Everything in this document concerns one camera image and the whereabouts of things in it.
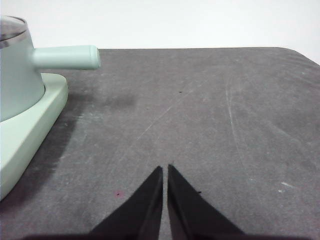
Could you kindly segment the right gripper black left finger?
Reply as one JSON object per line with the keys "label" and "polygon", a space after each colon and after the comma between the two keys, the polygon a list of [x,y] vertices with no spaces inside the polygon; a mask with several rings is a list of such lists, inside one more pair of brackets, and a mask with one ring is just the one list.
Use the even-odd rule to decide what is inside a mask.
{"label": "right gripper black left finger", "polygon": [[90,231],[102,240],[157,240],[163,210],[163,169],[157,166],[139,188]]}

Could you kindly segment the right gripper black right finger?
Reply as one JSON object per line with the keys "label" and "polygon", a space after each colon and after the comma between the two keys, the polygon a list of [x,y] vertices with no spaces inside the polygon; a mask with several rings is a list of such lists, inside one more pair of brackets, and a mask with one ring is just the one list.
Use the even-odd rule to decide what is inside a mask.
{"label": "right gripper black right finger", "polygon": [[205,201],[182,174],[168,166],[167,204],[174,240],[249,240],[235,224]]}

